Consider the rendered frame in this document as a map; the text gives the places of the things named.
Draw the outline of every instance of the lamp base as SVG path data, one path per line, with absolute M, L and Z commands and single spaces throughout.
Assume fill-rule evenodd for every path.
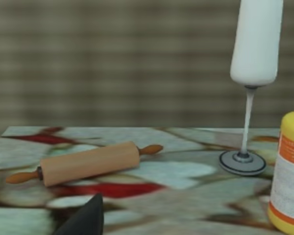
M 266 161 L 257 154 L 239 154 L 239 151 L 226 151 L 219 157 L 220 166 L 236 175 L 254 176 L 259 175 L 266 169 Z

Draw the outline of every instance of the black object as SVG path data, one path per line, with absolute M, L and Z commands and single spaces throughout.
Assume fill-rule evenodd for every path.
M 103 234 L 103 200 L 101 194 L 96 194 L 54 235 L 102 235 Z

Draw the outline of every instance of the orange wooden handle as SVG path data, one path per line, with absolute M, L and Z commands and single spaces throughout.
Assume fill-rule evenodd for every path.
M 20 184 L 26 181 L 39 178 L 38 172 L 20 172 L 13 175 L 10 175 L 5 179 L 5 182 L 8 184 Z
M 155 154 L 157 152 L 160 152 L 163 149 L 162 145 L 159 144 L 152 144 L 152 145 L 148 145 L 145 148 L 142 149 L 138 149 L 139 151 L 139 155 L 143 155 L 143 154 Z

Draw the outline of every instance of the table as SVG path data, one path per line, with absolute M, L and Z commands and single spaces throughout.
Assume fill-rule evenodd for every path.
M 92 195 L 104 196 L 107 235 L 281 235 L 266 216 L 278 129 L 251 129 L 248 148 L 269 164 L 258 177 L 223 171 L 218 157 L 240 147 L 242 129 L 9 127 L 0 137 L 0 235 L 50 235 Z M 7 175 L 40 158 L 134 141 L 164 150 L 139 169 L 45 188 Z

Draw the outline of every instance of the white label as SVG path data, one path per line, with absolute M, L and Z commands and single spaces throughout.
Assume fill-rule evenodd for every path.
M 270 201 L 284 215 L 294 219 L 294 164 L 278 154 Z

